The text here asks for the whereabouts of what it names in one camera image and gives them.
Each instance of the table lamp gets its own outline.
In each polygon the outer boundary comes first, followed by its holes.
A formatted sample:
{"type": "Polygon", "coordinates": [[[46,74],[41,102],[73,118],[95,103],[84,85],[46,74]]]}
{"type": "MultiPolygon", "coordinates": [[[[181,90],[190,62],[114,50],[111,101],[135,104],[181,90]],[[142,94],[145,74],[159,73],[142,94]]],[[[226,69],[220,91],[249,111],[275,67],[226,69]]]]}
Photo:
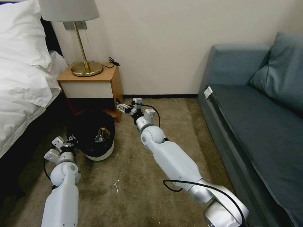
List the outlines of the table lamp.
{"type": "Polygon", "coordinates": [[[76,76],[87,77],[96,75],[103,70],[102,64],[87,61],[83,50],[81,38],[76,21],[93,20],[98,18],[99,12],[94,0],[39,0],[41,13],[44,20],[48,21],[72,21],[80,45],[83,62],[72,67],[72,73],[76,76]]]}

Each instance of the brass lamp base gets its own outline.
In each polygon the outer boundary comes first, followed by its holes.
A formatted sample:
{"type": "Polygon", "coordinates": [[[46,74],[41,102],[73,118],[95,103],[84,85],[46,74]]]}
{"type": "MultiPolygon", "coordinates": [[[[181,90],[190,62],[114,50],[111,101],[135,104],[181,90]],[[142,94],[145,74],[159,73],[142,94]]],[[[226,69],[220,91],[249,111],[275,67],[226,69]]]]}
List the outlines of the brass lamp base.
{"type": "Polygon", "coordinates": [[[72,67],[72,73],[79,77],[94,76],[103,71],[103,65],[99,62],[80,62],[72,67]]]}

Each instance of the sofa armrest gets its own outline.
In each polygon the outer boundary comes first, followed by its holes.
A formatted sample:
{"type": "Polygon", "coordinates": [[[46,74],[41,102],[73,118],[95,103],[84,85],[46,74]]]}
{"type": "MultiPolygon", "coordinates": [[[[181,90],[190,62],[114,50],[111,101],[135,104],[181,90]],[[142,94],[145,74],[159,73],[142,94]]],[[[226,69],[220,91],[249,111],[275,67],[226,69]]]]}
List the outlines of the sofa armrest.
{"type": "Polygon", "coordinates": [[[268,45],[213,45],[200,92],[204,92],[206,84],[248,84],[253,74],[268,62],[269,52],[268,45]]]}

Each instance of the tag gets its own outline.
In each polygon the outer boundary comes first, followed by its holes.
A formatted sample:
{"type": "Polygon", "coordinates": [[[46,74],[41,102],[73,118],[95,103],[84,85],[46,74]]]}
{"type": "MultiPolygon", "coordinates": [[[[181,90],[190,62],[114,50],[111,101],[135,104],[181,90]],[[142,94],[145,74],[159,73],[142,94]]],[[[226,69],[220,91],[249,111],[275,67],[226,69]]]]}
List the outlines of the tag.
{"type": "Polygon", "coordinates": [[[208,99],[208,97],[212,94],[211,87],[207,87],[207,89],[204,91],[205,98],[208,99]]]}

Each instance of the white duvet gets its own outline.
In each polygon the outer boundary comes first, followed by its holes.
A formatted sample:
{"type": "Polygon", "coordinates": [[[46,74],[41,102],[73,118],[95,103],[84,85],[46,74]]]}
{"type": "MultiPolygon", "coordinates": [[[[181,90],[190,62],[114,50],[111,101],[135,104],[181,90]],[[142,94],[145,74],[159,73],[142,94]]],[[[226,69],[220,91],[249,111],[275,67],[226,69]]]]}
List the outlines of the white duvet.
{"type": "Polygon", "coordinates": [[[0,60],[0,158],[60,92],[56,78],[67,64],[57,52],[50,56],[48,73],[38,66],[0,60]]]}

